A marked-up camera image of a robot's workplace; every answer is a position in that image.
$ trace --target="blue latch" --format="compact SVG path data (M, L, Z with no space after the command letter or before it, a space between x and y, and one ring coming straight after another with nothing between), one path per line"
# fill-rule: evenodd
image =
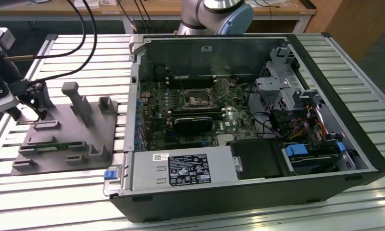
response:
M306 150L304 144L290 144L285 148L285 152L286 152L288 156L292 156L292 155L306 155L308 154L308 150Z
M338 146L340 152L342 153L346 150L344 143L338 142L336 145Z
M105 180L114 180L117 179L117 170L108 170L104 173L104 179Z

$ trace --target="yellow wire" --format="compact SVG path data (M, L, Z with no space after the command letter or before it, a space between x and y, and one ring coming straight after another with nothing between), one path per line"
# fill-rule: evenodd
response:
M302 133L306 131L306 129L305 128L302 128L290 138L289 138L289 140L292 139L292 138L294 138L294 137L297 137L297 136L300 136L300 135L302 135Z

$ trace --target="barcode sticker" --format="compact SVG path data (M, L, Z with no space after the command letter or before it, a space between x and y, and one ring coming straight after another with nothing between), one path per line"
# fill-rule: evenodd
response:
M168 153L153 154L153 161L168 160Z
M102 11L102 14L120 14L120 11Z

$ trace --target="warning label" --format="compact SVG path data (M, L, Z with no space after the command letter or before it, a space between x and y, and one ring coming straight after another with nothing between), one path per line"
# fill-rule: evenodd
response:
M172 186L210 183L206 154L169 156L168 167Z

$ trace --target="metal table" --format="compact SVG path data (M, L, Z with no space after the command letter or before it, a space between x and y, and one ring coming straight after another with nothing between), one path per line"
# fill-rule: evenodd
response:
M385 96L332 38L298 35L324 75L353 112L385 157ZM38 54L62 53L76 47L80 36L46 40ZM126 93L130 62L129 35L101 35L96 56L77 74L48 82L54 103L68 103L61 85L77 81L80 94L94 101L109 95L120 102L113 165L122 161ZM28 78L73 70L92 46L69 57L36 60ZM346 190L325 202L266 208L156 223L130 223L102 194L104 170L9 175L28 125L8 115L0 122L0 230L372 230L385 229L385 177L368 186Z

